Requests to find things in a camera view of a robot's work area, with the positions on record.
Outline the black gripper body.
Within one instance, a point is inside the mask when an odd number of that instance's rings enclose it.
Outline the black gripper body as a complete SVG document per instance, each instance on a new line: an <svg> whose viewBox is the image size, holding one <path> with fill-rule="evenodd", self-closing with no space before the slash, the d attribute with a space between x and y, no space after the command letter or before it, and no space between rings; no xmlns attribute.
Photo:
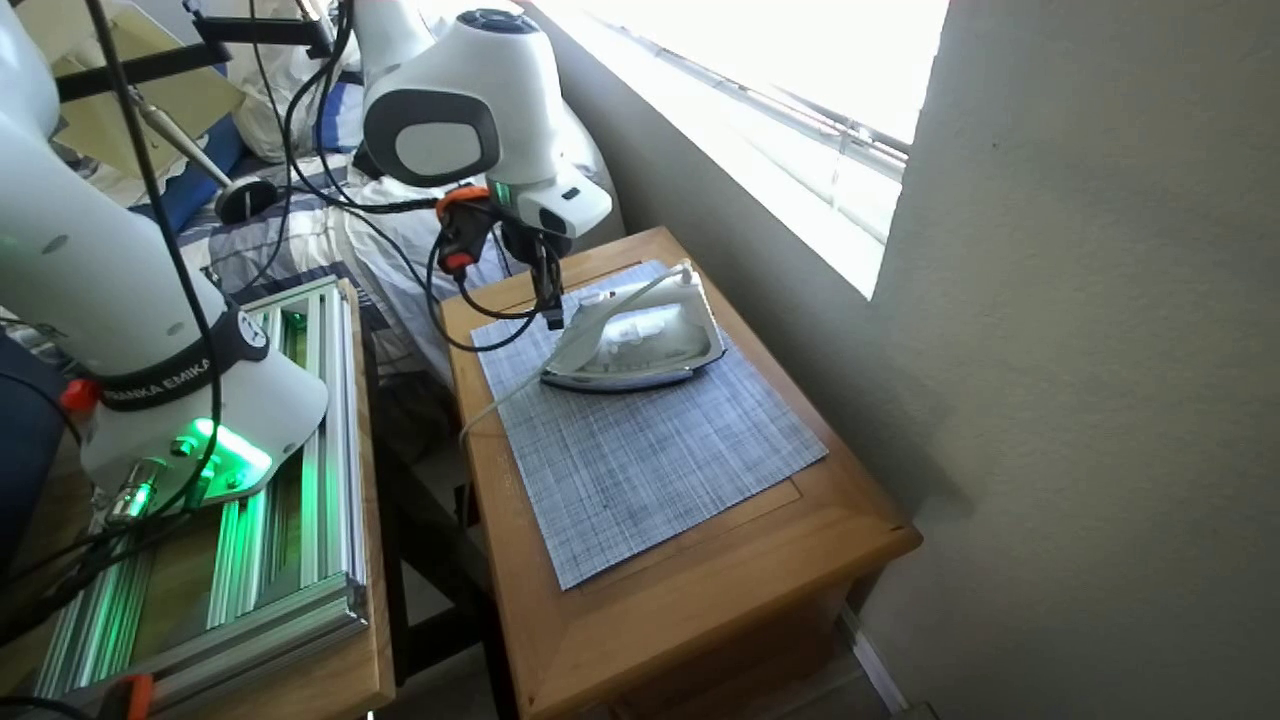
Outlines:
<svg viewBox="0 0 1280 720"><path fill-rule="evenodd" d="M567 240L556 237L556 230L543 230L538 222L523 222L523 219L513 219L504 214L500 219L500 242L513 260L530 263L530 266L556 266Z"/></svg>

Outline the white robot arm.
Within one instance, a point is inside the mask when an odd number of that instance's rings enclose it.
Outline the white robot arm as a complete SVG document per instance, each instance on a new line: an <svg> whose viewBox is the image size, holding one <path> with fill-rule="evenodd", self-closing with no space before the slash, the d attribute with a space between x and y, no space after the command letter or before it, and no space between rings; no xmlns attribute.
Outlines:
<svg viewBox="0 0 1280 720"><path fill-rule="evenodd" d="M504 219L553 242L608 219L614 197L561 154L567 105L538 20L474 9L433 31L408 0L351 0L351 20L377 173L418 188L485 180ZM184 266L156 219L74 173L58 118L45 52L0 9L0 302L96 382L87 481L156 503L265 487L319 427L330 382Z"/></svg>

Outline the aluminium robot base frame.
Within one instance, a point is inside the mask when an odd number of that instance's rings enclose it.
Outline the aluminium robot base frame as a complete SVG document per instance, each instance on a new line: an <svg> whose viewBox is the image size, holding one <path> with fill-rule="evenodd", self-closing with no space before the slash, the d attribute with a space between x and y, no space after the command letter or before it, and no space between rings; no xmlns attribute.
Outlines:
<svg viewBox="0 0 1280 720"><path fill-rule="evenodd" d="M256 301L249 315L330 382L326 420L293 452L223 433L211 475L219 499L161 553L107 566L58 616L41 694L96 704L119 679L153 677L153 708L184 716L363 644L370 415L355 290L319 275Z"/></svg>

